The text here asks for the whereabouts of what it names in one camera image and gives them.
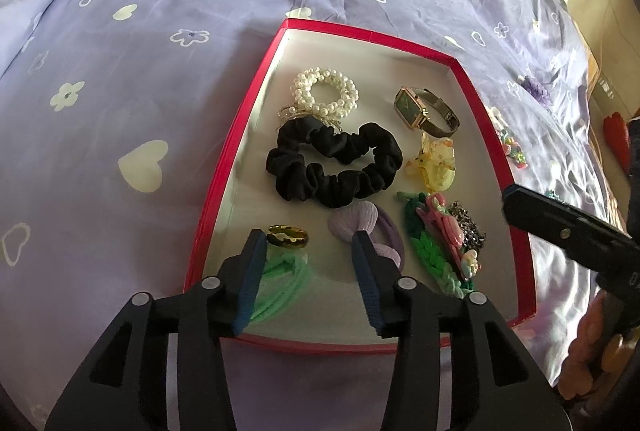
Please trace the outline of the person's right hand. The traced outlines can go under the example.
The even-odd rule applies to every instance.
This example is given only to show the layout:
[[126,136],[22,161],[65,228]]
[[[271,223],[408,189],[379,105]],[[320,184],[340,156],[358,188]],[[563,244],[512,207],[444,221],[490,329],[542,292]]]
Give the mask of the person's right hand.
[[604,301],[607,296],[608,292],[600,290],[592,300],[587,313],[579,321],[577,336],[568,348],[567,358],[562,362],[556,387],[566,401],[586,395],[592,389],[593,375],[589,365],[598,354],[597,344],[603,335]]

